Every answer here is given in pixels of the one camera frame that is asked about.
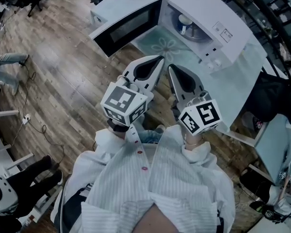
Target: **mug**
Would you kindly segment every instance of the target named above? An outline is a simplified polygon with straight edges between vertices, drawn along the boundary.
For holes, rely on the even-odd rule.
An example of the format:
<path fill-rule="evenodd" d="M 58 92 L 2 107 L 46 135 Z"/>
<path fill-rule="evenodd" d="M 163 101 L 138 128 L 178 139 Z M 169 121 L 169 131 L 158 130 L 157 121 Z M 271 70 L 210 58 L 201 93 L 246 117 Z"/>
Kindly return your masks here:
<path fill-rule="evenodd" d="M 185 34 L 187 28 L 191 27 L 192 24 L 193 21 L 191 19 L 187 18 L 184 14 L 181 14 L 178 17 L 177 29 L 180 31 L 180 34 Z"/>

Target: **white shirt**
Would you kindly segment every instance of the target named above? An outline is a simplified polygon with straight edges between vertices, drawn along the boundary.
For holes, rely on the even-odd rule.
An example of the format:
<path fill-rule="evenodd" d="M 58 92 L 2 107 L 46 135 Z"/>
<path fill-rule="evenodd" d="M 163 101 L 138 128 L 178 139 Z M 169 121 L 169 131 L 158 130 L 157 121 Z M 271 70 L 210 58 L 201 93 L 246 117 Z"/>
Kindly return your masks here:
<path fill-rule="evenodd" d="M 217 166 L 209 142 L 185 149 L 179 125 L 167 128 L 152 166 L 138 133 L 131 126 L 126 139 L 107 129 L 96 134 L 97 149 L 76 160 L 66 184 L 65 201 L 94 183 L 81 203 L 80 233 L 131 232 L 156 204 L 179 232 L 215 233 L 217 215 L 229 232 L 235 219 L 233 183 Z M 57 198 L 51 218 L 58 211 Z"/>

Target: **open microwave door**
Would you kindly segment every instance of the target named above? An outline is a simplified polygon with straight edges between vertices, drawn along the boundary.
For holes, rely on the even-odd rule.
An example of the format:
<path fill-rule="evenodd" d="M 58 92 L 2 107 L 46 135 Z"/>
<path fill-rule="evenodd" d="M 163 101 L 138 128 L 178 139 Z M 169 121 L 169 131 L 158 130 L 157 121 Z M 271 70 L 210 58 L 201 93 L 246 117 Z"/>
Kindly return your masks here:
<path fill-rule="evenodd" d="M 158 25 L 161 5 L 162 0 L 157 0 L 115 23 L 107 21 L 91 33 L 90 37 L 110 57 L 126 44 Z"/>

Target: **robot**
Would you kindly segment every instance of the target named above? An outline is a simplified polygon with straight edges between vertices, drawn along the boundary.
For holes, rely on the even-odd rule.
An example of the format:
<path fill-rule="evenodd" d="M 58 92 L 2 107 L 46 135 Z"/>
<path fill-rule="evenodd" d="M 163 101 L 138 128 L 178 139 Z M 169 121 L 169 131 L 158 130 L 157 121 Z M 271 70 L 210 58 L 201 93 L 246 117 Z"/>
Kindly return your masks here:
<path fill-rule="evenodd" d="M 111 82 L 101 106 L 117 124 L 129 126 L 149 109 L 152 91 L 163 71 L 162 56 L 147 56 L 131 62 L 116 83 Z M 215 100 L 204 90 L 201 80 L 185 67 L 169 65 L 168 79 L 175 97 L 172 111 L 192 135 L 215 127 L 222 117 Z"/>
<path fill-rule="evenodd" d="M 8 215 L 17 207 L 18 197 L 7 180 L 0 175 L 0 215 Z"/>

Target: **wooden floor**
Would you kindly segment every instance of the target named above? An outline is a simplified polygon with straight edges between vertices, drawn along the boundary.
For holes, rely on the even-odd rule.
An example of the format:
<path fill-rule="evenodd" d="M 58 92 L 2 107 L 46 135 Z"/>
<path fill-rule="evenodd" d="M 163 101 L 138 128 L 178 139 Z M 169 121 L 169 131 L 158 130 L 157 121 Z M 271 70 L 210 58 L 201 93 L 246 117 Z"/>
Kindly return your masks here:
<path fill-rule="evenodd" d="M 25 68 L 6 66 L 6 70 L 18 75 L 22 82 L 15 97 L 7 86 L 0 93 L 0 110 L 20 110 L 19 116 L 0 118 L 4 141 L 13 142 L 21 117 L 30 113 L 34 127 L 40 130 L 45 124 L 46 137 L 64 145 L 65 157 L 60 167 L 65 174 L 72 172 L 78 155 L 93 149 L 96 131 L 106 127 L 99 103 L 108 84 L 116 80 L 130 61 L 143 56 L 135 47 L 127 46 L 107 60 L 88 37 L 94 30 L 89 20 L 89 2 L 45 0 L 43 11 L 34 10 L 31 18 L 27 17 L 29 8 L 16 15 L 8 12 L 3 19 L 6 25 L 0 32 L 0 52 L 30 54 L 27 67 L 30 74 L 37 73 L 34 81 L 26 83 Z M 28 99 L 23 110 L 26 90 Z M 173 125 L 169 109 L 172 101 L 167 79 L 163 77 L 155 92 L 152 118 L 166 126 Z M 207 132 L 205 138 L 212 145 L 218 165 L 234 182 L 237 215 L 232 232 L 246 231 L 260 215 L 248 207 L 251 199 L 238 187 L 238 176 L 257 155 L 252 148 L 218 132 Z M 36 160 L 50 154 L 60 161 L 63 156 L 59 146 L 50 145 L 29 124 L 21 129 L 11 152 L 15 158 L 32 152 Z M 55 232 L 47 217 L 41 224 L 43 232 Z M 40 231 L 38 228 L 39 225 L 30 226 L 27 231 Z"/>

